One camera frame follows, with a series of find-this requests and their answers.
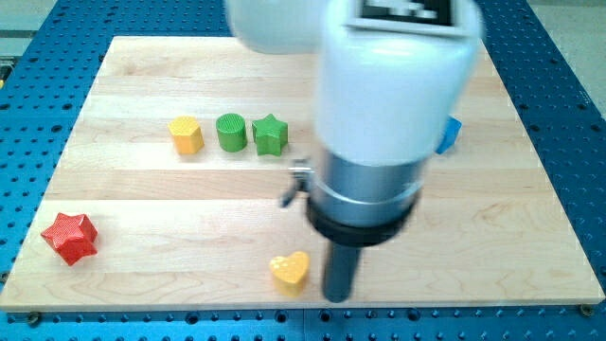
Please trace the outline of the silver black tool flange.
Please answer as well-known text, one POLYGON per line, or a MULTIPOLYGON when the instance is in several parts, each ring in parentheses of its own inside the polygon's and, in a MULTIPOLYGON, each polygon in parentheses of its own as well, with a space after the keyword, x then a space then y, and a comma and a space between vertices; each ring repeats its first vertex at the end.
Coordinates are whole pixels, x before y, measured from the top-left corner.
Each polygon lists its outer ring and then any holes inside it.
POLYGON ((419 198, 424 166, 423 160, 368 166, 318 147, 293 162, 294 184, 279 205, 306 192, 306 216, 318 233, 344 246, 372 246, 403 228, 419 198))

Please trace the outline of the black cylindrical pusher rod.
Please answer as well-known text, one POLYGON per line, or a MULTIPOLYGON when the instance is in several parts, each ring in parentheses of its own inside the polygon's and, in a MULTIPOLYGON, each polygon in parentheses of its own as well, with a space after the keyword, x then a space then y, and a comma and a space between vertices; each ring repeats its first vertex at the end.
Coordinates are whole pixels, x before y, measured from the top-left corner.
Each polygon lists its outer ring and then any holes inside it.
POLYGON ((329 244, 322 282, 323 295, 328 301, 340 303, 350 297, 361 253, 361 247, 329 244))

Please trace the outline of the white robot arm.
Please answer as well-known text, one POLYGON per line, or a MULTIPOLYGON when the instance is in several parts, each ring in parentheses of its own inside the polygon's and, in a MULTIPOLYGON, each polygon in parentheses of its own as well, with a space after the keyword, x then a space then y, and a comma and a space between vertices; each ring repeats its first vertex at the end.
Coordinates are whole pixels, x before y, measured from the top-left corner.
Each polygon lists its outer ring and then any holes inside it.
POLYGON ((363 248, 403 228, 484 29, 472 1, 229 1, 232 33, 267 54, 318 59, 312 155, 281 199, 307 196, 330 241, 323 294, 346 300, 363 248))

